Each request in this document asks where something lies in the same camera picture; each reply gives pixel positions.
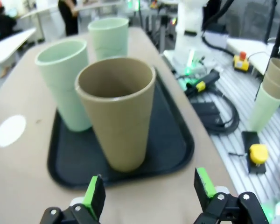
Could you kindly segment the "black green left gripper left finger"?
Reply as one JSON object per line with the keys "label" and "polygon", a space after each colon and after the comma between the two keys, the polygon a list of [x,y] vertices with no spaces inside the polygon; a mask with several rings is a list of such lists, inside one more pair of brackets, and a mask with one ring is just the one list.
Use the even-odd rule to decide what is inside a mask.
{"label": "black green left gripper left finger", "polygon": [[81,203],[71,205],[66,210],[58,207],[47,208],[40,224],[99,224],[105,196],[102,177],[93,176]]}

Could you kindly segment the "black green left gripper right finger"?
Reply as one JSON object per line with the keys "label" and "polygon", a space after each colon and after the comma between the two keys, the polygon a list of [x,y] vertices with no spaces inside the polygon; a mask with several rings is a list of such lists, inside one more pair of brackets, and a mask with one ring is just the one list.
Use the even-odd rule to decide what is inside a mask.
{"label": "black green left gripper right finger", "polygon": [[202,213],[195,224],[267,224],[266,215],[254,193],[244,192],[238,197],[216,191],[205,168],[196,168],[194,188]]}

